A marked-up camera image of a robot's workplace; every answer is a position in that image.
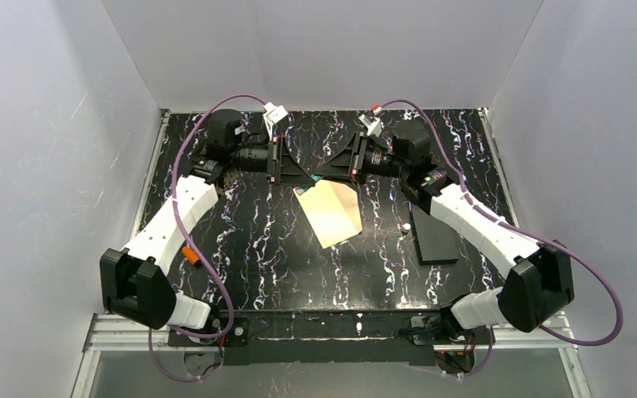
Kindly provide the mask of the cream paper envelope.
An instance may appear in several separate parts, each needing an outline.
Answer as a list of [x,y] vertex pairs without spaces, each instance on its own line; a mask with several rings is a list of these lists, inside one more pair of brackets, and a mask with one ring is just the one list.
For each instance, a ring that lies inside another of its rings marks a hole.
[[357,192],[349,185],[319,180],[313,187],[296,187],[293,192],[323,249],[362,232]]

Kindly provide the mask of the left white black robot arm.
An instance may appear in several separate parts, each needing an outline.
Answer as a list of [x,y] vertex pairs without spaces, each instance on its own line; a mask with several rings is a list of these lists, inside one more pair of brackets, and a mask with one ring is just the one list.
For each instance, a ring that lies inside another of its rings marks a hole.
[[234,182],[238,172],[267,176],[273,185],[311,187],[314,180],[274,131],[285,119],[282,105],[264,106],[261,129],[247,130],[243,115],[218,109],[205,116],[204,140],[173,183],[173,193],[152,220],[120,250],[100,257],[100,281],[105,310],[158,330],[170,326],[202,331],[214,308],[178,292],[168,280],[170,266],[205,213]]

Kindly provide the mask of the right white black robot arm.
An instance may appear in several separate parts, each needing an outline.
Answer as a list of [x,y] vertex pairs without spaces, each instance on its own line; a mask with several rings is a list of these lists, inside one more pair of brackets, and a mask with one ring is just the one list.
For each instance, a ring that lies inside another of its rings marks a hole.
[[394,177],[412,205],[464,237],[504,276],[503,287],[464,295],[442,310],[452,330],[508,323],[531,332],[575,298],[569,255],[506,229],[503,219],[467,197],[460,180],[436,163],[434,140],[417,120],[398,122],[389,148],[356,133],[316,173],[348,183],[362,183],[369,175]]

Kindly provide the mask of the black rectangular block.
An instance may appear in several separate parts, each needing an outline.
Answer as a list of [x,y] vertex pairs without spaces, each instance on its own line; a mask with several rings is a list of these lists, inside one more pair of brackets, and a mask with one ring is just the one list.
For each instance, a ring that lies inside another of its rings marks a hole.
[[411,228],[419,265],[454,265],[460,260],[455,232],[417,206],[411,208]]

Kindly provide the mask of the orange handled screwdriver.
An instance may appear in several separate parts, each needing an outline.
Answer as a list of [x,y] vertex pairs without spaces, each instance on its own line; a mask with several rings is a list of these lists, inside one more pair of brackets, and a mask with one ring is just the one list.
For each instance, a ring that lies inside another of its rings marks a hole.
[[181,248],[181,252],[185,259],[195,268],[200,269],[203,266],[203,263],[200,259],[200,256],[197,255],[192,248],[189,246],[183,246]]

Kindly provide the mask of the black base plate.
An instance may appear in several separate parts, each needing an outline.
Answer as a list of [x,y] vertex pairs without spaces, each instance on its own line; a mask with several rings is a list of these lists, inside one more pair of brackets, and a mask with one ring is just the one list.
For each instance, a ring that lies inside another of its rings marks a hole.
[[227,366],[405,362],[462,371],[489,342],[485,328],[465,331],[437,310],[241,310],[222,349]]

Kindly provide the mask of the aluminium frame rail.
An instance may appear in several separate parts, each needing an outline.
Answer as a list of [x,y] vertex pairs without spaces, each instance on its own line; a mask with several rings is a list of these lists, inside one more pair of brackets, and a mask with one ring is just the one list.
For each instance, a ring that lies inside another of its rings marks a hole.
[[[475,176],[476,182],[482,182],[475,189],[478,197],[483,197],[483,201],[495,205],[497,210],[507,213],[507,217],[515,216],[509,211],[508,193],[503,187],[503,177],[499,171],[497,159],[493,155],[491,134],[489,127],[485,127],[486,122],[483,109],[441,109],[439,111],[426,111],[432,118],[436,127],[447,127],[448,123],[455,127],[464,127],[463,123],[468,122],[470,136],[477,142],[483,143],[483,149],[475,151],[474,159],[468,160],[474,170],[468,172],[468,176]],[[153,210],[157,210],[163,201],[163,184],[167,188],[170,177],[165,177],[163,182],[163,172],[172,171],[172,149],[177,148],[182,143],[187,133],[193,125],[192,118],[195,114],[172,112],[169,109],[163,111],[163,122],[160,129],[160,137],[156,142],[156,149],[159,154],[153,157],[154,167],[148,176],[147,190],[144,191],[144,206],[139,207],[139,226],[152,219]],[[292,151],[300,155],[311,145],[323,142],[327,144],[326,155],[315,155],[316,159],[323,159],[328,156],[329,149],[338,146],[338,127],[347,125],[348,122],[356,121],[357,112],[353,111],[299,111],[291,115],[290,127],[302,129],[314,129],[319,133],[326,133],[324,138],[297,138],[296,145],[292,143]],[[373,216],[368,216],[369,222],[375,222],[375,226],[366,226],[368,232],[374,233],[373,238],[360,238],[357,243],[353,243],[356,251],[343,255],[344,260],[339,261],[338,254],[335,258],[335,265],[338,277],[330,279],[328,276],[328,255],[322,254],[325,250],[315,249],[316,254],[305,254],[301,250],[306,246],[306,250],[314,247],[306,231],[293,229],[286,241],[285,251],[288,255],[296,255],[299,260],[306,261],[306,265],[297,265],[292,270],[296,278],[292,279],[301,283],[308,283],[307,293],[312,294],[313,303],[309,303],[309,296],[304,301],[300,300],[299,293],[285,285],[280,288],[273,288],[274,302],[260,306],[258,303],[250,303],[250,299],[270,299],[269,277],[270,265],[275,265],[275,270],[286,271],[289,268],[280,260],[272,260],[268,265],[263,265],[266,269],[259,274],[258,270],[243,268],[242,271],[233,271],[233,282],[229,286],[232,298],[238,299],[241,309],[236,310],[280,310],[280,311],[306,311],[306,310],[437,310],[446,301],[454,298],[454,294],[467,290],[482,288],[486,284],[490,288],[499,277],[490,272],[493,265],[485,264],[484,255],[476,255],[474,249],[466,244],[464,239],[458,238],[457,244],[460,252],[460,262],[454,265],[421,266],[416,254],[415,240],[412,232],[407,234],[407,238],[400,240],[396,232],[396,223],[406,221],[410,218],[411,210],[406,207],[397,209],[395,204],[391,210],[387,210],[387,205],[391,205],[387,198],[387,185],[380,185],[386,180],[368,180],[368,188],[362,189],[358,194],[361,204],[374,211]],[[390,274],[387,270],[378,273],[378,265],[395,265],[394,280],[400,282],[381,282],[380,276],[386,279]],[[460,282],[452,275],[464,274],[471,271],[472,286],[466,288],[464,279]],[[349,303],[345,299],[338,300],[338,303],[328,303],[330,281],[339,282],[335,288],[336,299],[338,299],[338,288],[342,294],[363,293],[364,297],[355,303]],[[562,359],[567,382],[574,397],[591,397],[589,386],[581,370],[581,364],[577,356],[577,346],[556,339],[540,329],[532,332],[521,332],[509,324],[494,325],[491,328],[493,339],[493,352],[490,361],[494,359],[495,349],[512,350],[557,350]],[[133,321],[121,318],[118,315],[95,315],[93,324],[85,342],[85,351],[97,352],[141,352],[148,350],[148,329]]]

